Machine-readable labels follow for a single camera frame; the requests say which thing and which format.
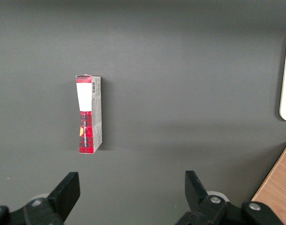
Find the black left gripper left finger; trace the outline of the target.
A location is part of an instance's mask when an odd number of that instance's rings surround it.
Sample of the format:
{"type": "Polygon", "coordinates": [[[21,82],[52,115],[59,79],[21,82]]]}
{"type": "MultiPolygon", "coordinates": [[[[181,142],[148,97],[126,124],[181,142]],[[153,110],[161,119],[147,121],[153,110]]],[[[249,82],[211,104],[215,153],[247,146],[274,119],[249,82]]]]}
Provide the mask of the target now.
{"type": "Polygon", "coordinates": [[[46,196],[10,213],[12,225],[62,225],[80,197],[79,173],[70,172],[46,196]]]}

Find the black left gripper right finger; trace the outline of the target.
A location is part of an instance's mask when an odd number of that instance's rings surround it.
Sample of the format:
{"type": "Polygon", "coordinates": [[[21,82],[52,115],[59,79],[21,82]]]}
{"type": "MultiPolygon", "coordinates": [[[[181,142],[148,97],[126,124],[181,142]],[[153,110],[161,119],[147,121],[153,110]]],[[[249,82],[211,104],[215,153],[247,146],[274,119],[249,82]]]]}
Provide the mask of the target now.
{"type": "Polygon", "coordinates": [[[176,222],[177,225],[218,225],[226,213],[226,201],[209,195],[194,171],[185,172],[185,197],[190,211],[176,222]]]}

